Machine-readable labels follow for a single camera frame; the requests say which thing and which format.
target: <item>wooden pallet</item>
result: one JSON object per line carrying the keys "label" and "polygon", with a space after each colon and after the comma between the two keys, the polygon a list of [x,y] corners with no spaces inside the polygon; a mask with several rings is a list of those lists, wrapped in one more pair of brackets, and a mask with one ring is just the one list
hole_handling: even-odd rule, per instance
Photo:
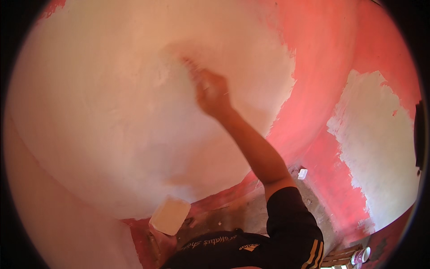
{"label": "wooden pallet", "polygon": [[351,264],[352,255],[357,250],[363,249],[363,245],[358,244],[353,247],[345,248],[343,250],[331,251],[323,260],[321,267],[341,266],[345,265],[347,269],[352,269]]}

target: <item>concrete floor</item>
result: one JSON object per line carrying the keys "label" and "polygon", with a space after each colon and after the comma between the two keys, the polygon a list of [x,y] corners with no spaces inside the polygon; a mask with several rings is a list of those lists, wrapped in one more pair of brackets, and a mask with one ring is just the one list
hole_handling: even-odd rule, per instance
{"label": "concrete floor", "polygon": [[[314,215],[319,228],[324,236],[324,255],[334,249],[342,242],[342,236],[334,231],[329,216],[324,207],[320,205],[314,193],[297,179],[298,170],[295,167],[290,169],[297,187],[303,198],[303,202],[308,210]],[[190,239],[216,231],[232,231],[235,228],[242,228],[245,232],[256,234],[267,234],[267,209],[264,197],[264,189],[261,184],[251,193],[236,199],[235,201],[185,220],[181,229],[177,233],[178,248],[182,247]]]}

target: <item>white painted wall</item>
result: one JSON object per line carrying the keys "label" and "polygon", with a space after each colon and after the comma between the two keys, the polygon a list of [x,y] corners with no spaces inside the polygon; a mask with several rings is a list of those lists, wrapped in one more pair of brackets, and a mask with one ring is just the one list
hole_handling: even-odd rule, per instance
{"label": "white painted wall", "polygon": [[53,269],[142,268],[130,228],[83,203],[41,169],[19,138],[9,108],[4,120],[13,201],[47,265]]}
{"label": "white painted wall", "polygon": [[328,132],[341,145],[340,159],[361,188],[375,231],[401,216],[415,202],[413,121],[379,71],[351,70]]}
{"label": "white painted wall", "polygon": [[150,216],[166,194],[194,202],[232,187],[249,166],[197,108],[174,55],[226,75],[233,104],[266,135],[295,60],[257,10],[231,0],[67,1],[38,22],[17,61],[9,105],[20,137],[66,189],[118,219]]}

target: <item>man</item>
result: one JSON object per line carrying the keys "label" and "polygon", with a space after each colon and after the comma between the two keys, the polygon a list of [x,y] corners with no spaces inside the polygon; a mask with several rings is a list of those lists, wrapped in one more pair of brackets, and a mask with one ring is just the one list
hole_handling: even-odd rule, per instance
{"label": "man", "polygon": [[[323,235],[303,204],[284,161],[276,150],[230,104],[227,81],[209,70],[198,71],[190,61],[199,107],[231,135],[264,186],[269,237],[241,229],[207,233],[191,239],[161,268],[319,268]],[[160,245],[176,238],[151,232]],[[161,249],[162,254],[169,251]]]}

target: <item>gold stripe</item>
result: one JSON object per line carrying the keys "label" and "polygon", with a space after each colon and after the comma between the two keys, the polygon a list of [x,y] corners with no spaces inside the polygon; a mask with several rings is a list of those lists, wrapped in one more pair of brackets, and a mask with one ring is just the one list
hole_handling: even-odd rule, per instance
{"label": "gold stripe", "polygon": [[312,246],[312,249],[310,250],[310,253],[309,253],[309,255],[310,255],[310,257],[309,257],[309,259],[307,260],[307,262],[305,262],[305,263],[303,263],[303,265],[301,266],[301,269],[306,269],[306,267],[308,266],[308,265],[310,265],[310,263],[313,261],[313,258],[315,257],[315,251],[316,251],[316,246],[318,245],[318,240],[314,240],[313,241],[313,246]]}
{"label": "gold stripe", "polygon": [[323,243],[321,242],[320,244],[319,244],[319,251],[318,251],[318,257],[316,257],[316,259],[315,259],[315,264],[312,266],[312,267],[310,267],[309,269],[315,269],[317,266],[318,266],[318,264],[319,264],[319,262],[318,262],[318,259],[320,259],[321,258],[321,255],[323,254]]}
{"label": "gold stripe", "polygon": [[[322,247],[322,252],[324,252],[324,243],[322,242],[321,242],[321,247]],[[323,257],[321,257],[321,260],[319,261],[318,268],[321,267],[322,262],[323,262]]]}

